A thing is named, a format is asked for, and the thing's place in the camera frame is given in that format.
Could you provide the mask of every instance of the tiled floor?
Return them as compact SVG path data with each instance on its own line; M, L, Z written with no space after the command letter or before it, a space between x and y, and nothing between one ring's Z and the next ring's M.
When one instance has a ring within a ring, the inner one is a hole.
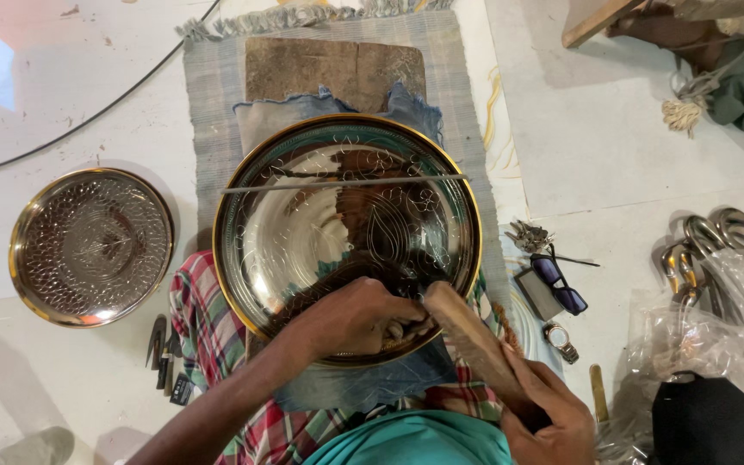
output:
M173 26L210 4L0 0L0 39L13 52L12 107L0 98L0 160L114 99L176 43ZM222 16L273 4L223 0ZM668 132L659 104L670 96L670 55L603 37L563 50L565 8L561 0L454 5L482 132L493 128L487 169L499 223L533 217L558 232L560 253L603 265L563 266L590 309L558 318L581 354L565 379L590 402L589 364L603 367L612 392L628 311L664 285L651 254L667 240L669 221L720 205L744 209L744 134L709 121L693 141ZM178 266L193 250L197 210L184 85L178 54L84 132L0 170L0 449L63 425L77 441L70 463L112 464L178 411L142 366L150 324L167 312L164 288L120 322L72 331L13 297L5 255L14 218L39 189L77 168L110 165L164 193L179 225Z
M530 217L558 233L561 254L602 264L561 265L589 303L556 318L581 354L564 377L590 403L589 365L598 363L610 399L629 310L668 289L655 254L682 237L669 225L725 205L744 210L744 132L707 118L694 140L667 130L660 105L678 78L666 50L604 36L565 50L563 0L486 4ZM498 183L495 192L501 204ZM499 211L499 223L511 220Z

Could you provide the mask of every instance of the hammered metal plate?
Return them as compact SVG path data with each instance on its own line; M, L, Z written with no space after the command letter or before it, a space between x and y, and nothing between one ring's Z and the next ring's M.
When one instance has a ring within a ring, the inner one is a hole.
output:
M464 180L318 188L321 180L460 174L438 146L383 118L338 114L302 121L249 154L227 187L312 184L229 194L214 225L223 293L264 339L321 297L360 276L418 298L434 280L467 295L481 260L481 222ZM440 333L340 354L322 363L369 366L410 353Z
M42 318L91 328L129 314L160 284L174 226L160 194L123 170L67 174L22 211L10 271Z

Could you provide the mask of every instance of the small label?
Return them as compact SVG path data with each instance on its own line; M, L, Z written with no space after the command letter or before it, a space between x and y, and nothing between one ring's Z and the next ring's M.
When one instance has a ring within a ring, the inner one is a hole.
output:
M177 381L174 383L174 389L171 391L170 402L177 404L178 406L187 406L189 404L189 397L191 396L191 390L193 384L189 381L189 377L185 373L181 373L177 376Z

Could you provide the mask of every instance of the black cloth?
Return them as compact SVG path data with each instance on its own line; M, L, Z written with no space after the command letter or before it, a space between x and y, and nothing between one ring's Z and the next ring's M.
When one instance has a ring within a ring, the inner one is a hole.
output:
M659 463L744 465L744 393L727 378L683 373L694 380L663 382L653 401Z

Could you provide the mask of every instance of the dirt stain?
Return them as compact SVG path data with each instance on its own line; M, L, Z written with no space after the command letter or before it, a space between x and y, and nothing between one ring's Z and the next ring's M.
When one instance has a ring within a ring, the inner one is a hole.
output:
M79 12L79 5L77 4L77 5L74 5L74 7L71 8L69 11L62 13L59 16L63 16L63 17L71 16L71 15L75 15L78 12Z

